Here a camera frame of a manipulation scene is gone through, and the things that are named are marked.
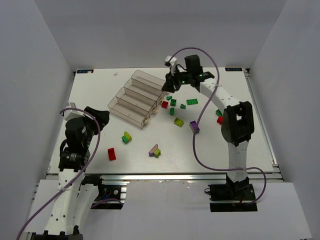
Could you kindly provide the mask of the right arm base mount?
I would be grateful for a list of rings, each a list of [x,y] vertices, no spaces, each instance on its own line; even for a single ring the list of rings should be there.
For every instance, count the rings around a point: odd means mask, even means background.
[[[209,196],[210,211],[212,213],[257,212],[256,199],[252,184],[245,189],[232,193],[226,184],[211,184],[204,189]]]

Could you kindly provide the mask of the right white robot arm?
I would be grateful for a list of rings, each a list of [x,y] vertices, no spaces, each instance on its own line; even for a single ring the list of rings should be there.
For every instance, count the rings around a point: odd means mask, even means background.
[[[221,134],[228,147],[226,183],[209,186],[211,201],[244,201],[249,189],[247,173],[247,148],[254,133],[253,107],[248,101],[239,101],[229,94],[218,79],[204,71],[198,55],[185,57],[185,71],[179,71],[177,59],[167,56],[165,65],[169,73],[165,76],[162,90],[174,93],[182,85],[190,85],[221,111]]]

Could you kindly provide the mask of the green lego with number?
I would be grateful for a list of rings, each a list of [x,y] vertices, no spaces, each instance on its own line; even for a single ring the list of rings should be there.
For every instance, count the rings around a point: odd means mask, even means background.
[[[174,108],[174,107],[171,107],[171,108],[170,108],[169,114],[170,114],[171,116],[174,116],[174,115],[175,115],[175,108]]]

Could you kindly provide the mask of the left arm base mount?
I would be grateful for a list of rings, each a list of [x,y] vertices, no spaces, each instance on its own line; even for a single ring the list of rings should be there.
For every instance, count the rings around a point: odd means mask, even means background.
[[[86,175],[81,181],[80,190],[84,187],[94,187],[97,194],[93,194],[95,199],[92,201],[91,209],[94,210],[121,210],[121,185],[106,184],[101,175]]]

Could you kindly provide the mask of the green and lime lego stack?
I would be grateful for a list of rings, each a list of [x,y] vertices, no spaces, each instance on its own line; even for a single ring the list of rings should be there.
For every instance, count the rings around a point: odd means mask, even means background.
[[[127,144],[127,143],[129,143],[129,142],[132,140],[132,137],[131,137],[131,135],[130,135],[127,131],[125,131],[125,132],[123,133],[123,136],[121,137],[121,139],[122,139],[122,141],[123,141],[125,144]]]

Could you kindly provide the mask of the red square lego brick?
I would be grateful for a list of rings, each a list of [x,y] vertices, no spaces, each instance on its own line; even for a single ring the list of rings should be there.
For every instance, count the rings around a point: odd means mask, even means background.
[[[164,108],[164,109],[166,109],[168,107],[168,105],[169,105],[169,103],[167,101],[163,101],[161,103],[161,107]]]

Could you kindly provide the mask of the green square lego upside-down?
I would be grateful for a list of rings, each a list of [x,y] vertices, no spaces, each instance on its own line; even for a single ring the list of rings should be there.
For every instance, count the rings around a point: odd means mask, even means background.
[[[176,100],[176,99],[171,99],[170,105],[171,105],[172,107],[175,107],[175,106],[176,106],[176,103],[177,103],[177,100]]]

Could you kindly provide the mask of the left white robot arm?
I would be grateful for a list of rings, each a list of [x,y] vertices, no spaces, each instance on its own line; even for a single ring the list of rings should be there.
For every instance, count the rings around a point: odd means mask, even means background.
[[[101,137],[110,112],[87,106],[83,110],[66,107],[61,114],[66,124],[59,147],[57,192],[27,220],[30,223],[53,204],[48,222],[42,233],[34,234],[35,240],[82,240],[80,230],[102,183],[99,176],[85,175],[85,171],[97,152],[90,152],[91,141],[94,136]]]

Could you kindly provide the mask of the green long lego brick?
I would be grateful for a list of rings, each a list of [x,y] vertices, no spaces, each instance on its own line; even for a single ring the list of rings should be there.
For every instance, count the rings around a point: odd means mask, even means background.
[[[199,102],[198,102],[198,99],[197,98],[193,98],[193,99],[187,99],[186,100],[186,104],[188,105],[188,106],[190,106],[190,105],[197,105]]]

